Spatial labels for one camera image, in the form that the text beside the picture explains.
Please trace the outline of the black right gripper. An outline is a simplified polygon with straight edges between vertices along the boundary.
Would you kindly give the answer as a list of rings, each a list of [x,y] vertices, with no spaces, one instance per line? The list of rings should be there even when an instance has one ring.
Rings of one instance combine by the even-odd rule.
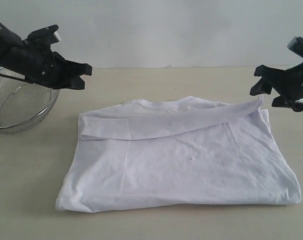
[[[303,112],[303,63],[287,70],[262,64],[255,68],[253,75],[261,79],[250,89],[250,96],[270,95],[273,87],[266,80],[277,81],[274,89],[279,96],[273,100],[273,106]]]

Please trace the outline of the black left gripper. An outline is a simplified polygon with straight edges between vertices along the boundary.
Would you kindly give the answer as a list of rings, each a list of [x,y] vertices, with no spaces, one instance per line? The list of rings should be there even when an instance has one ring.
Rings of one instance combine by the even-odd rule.
[[[42,86],[59,89],[84,90],[82,75],[91,76],[92,66],[66,60],[53,52],[49,58],[37,51],[18,51],[18,73]]]

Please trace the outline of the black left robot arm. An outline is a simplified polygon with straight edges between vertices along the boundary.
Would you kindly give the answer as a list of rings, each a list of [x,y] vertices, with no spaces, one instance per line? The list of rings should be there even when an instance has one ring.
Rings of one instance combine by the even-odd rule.
[[[84,90],[83,75],[92,75],[92,66],[62,57],[51,46],[60,41],[58,25],[31,32],[21,39],[0,23],[0,67],[23,75],[21,81],[49,89]]]

